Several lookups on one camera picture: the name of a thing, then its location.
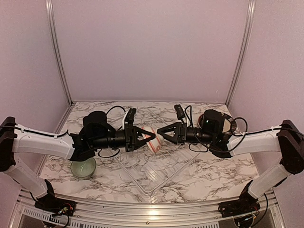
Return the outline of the green bowl with flower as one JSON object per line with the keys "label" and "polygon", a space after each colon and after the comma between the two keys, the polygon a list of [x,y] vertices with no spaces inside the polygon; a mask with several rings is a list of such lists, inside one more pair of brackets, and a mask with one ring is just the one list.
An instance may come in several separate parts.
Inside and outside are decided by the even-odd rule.
{"label": "green bowl with flower", "polygon": [[72,174],[81,179],[91,177],[96,170],[96,161],[94,158],[89,158],[86,161],[73,161],[71,163]]}

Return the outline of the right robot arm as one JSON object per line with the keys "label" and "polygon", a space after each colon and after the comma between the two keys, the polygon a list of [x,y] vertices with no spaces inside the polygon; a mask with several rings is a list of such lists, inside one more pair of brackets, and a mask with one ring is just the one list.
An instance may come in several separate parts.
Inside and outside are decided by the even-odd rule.
{"label": "right robot arm", "polygon": [[235,208],[245,213],[266,191],[282,183],[290,175],[304,170],[304,135],[290,120],[279,126],[257,132],[235,133],[236,121],[209,109],[194,127],[191,114],[176,107],[179,122],[158,129],[157,133],[173,144],[199,143],[214,156],[227,159],[250,154],[259,176],[250,181]]}

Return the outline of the large black rimmed cream plate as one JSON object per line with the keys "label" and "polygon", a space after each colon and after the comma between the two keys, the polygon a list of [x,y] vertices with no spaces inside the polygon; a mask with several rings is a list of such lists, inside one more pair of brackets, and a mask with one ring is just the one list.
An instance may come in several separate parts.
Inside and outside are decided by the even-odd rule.
{"label": "large black rimmed cream plate", "polygon": [[198,124],[205,133],[226,133],[231,128],[236,128],[235,121],[230,115],[213,109],[208,109],[201,114]]}

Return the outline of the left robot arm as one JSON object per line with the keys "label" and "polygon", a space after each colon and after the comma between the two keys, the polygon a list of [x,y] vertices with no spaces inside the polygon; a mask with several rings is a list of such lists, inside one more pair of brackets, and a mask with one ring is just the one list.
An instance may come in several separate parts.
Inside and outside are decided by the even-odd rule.
{"label": "left robot arm", "polygon": [[125,115],[120,130],[112,127],[103,111],[94,111],[83,118],[79,133],[51,134],[17,124],[7,117],[0,125],[0,170],[30,191],[37,204],[49,211],[60,207],[51,183],[40,178],[21,159],[21,154],[50,155],[72,162],[93,158],[100,149],[120,149],[132,152],[155,139],[151,133],[133,125],[136,109]]}

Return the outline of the white bowl with red pattern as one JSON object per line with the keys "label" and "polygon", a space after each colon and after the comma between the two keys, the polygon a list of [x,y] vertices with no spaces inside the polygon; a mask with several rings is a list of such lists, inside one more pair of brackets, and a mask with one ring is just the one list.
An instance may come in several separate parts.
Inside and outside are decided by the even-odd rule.
{"label": "white bowl with red pattern", "polygon": [[157,128],[143,126],[142,129],[155,134],[155,138],[153,140],[148,141],[146,144],[153,153],[157,153],[162,147],[164,137],[157,133]]}

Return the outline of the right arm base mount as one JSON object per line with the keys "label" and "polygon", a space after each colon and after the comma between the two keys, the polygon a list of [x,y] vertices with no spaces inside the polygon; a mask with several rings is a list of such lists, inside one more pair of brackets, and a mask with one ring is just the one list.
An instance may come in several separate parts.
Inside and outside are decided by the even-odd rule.
{"label": "right arm base mount", "polygon": [[255,199],[248,193],[249,186],[252,182],[253,180],[251,180],[244,187],[237,200],[230,200],[219,203],[218,211],[221,213],[223,218],[258,211],[260,209],[258,199]]}

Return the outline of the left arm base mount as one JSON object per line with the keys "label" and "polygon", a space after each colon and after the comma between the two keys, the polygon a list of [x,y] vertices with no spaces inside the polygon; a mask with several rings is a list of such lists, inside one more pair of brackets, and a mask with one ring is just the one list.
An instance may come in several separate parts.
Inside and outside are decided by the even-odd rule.
{"label": "left arm base mount", "polygon": [[65,214],[68,216],[73,216],[76,203],[72,200],[61,199],[55,196],[54,189],[51,183],[44,179],[46,186],[47,186],[47,194],[42,198],[37,198],[35,200],[35,208],[45,210],[48,212],[53,212],[56,215],[63,214],[60,212],[64,208],[67,208]]}

